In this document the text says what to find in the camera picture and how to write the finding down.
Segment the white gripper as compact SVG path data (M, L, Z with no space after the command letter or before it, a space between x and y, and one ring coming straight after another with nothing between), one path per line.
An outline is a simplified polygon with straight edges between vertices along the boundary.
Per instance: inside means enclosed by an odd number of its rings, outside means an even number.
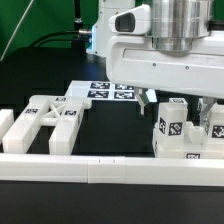
M142 115L147 89L224 98L224 24L210 3L143 4L109 19L106 73L135 87Z

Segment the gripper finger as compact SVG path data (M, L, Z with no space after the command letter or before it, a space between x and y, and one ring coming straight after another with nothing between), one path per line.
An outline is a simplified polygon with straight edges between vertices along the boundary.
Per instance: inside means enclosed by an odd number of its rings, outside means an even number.
M199 99L200 107L200 125L204 124L207 113L215 104L215 99L213 97L202 97Z

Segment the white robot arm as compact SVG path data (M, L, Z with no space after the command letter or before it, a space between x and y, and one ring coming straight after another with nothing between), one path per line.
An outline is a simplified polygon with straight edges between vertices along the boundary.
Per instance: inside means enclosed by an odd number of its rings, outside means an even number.
M106 63L114 84L129 85L140 105L146 91L201 96L200 122L224 99L224 22L214 0L99 0L87 53Z

